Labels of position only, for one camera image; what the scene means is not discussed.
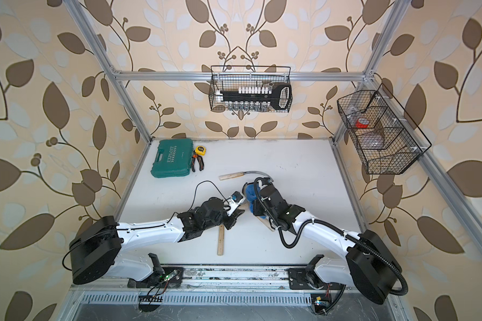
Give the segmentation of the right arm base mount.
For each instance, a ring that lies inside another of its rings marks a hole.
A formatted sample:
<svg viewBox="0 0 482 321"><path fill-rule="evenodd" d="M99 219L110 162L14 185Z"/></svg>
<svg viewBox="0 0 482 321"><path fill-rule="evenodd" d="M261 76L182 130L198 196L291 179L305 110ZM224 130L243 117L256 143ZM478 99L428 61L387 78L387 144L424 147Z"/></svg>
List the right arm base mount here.
<svg viewBox="0 0 482 321"><path fill-rule="evenodd" d="M346 266L343 262L316 255L307 265L287 269L291 290L340 290L345 282Z"/></svg>

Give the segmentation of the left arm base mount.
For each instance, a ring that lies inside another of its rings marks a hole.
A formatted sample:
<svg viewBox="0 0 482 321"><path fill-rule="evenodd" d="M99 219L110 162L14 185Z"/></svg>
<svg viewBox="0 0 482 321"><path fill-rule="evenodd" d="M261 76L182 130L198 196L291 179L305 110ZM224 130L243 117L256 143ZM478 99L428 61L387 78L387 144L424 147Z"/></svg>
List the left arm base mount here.
<svg viewBox="0 0 482 321"><path fill-rule="evenodd" d="M166 284L180 287L182 283L183 267L162 267L156 254L148 254L151 259L153 270L152 273L142 281L136 281L132 278L128 280L128 288L152 288L160 287Z"/></svg>

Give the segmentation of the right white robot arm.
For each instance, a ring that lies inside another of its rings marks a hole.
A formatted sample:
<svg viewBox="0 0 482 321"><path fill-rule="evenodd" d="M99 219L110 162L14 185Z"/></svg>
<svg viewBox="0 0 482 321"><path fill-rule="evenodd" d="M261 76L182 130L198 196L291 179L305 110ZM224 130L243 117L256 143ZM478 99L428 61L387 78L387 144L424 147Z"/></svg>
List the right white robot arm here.
<svg viewBox="0 0 482 321"><path fill-rule="evenodd" d="M325 256L318 254L295 278L297 282L315 290L322 290L330 283L344 288L354 286L375 304L383 304L388 295L408 294L408 283L400 264L373 231L356 233L319 219L304 207L284 200L269 178L259 177L245 184L243 194L252 213L268 220L288 250L295 248L301 238L308 238L344 260L329 269L322 263Z"/></svg>

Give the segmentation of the blue grey microfiber rag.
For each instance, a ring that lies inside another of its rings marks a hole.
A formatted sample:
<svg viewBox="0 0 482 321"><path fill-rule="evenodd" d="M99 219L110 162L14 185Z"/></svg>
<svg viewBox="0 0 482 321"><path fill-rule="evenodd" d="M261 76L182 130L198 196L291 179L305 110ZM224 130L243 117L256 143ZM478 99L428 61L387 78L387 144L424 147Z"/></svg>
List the blue grey microfiber rag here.
<svg viewBox="0 0 482 321"><path fill-rule="evenodd" d="M260 187L258 186L258 184L254 183L246 183L242 190L242 193L249 204L250 211L253 211L254 205L257 202L256 191L260 191Z"/></svg>

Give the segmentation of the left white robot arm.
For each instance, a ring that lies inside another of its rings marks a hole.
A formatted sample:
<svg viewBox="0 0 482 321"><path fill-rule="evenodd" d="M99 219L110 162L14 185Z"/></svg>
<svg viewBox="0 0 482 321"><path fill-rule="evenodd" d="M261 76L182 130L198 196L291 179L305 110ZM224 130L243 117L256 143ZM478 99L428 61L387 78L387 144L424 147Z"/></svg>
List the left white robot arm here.
<svg viewBox="0 0 482 321"><path fill-rule="evenodd" d="M135 255L136 249L158 243L178 243L199 238L204 231L224 226L231 229L243 214L246 198L235 192L223 201L212 197L189 211L168 220L147 223L118 223L106 216L75 237L67 258L75 285L99 278L128 278L143 286L157 286L170 280L156 254Z"/></svg>

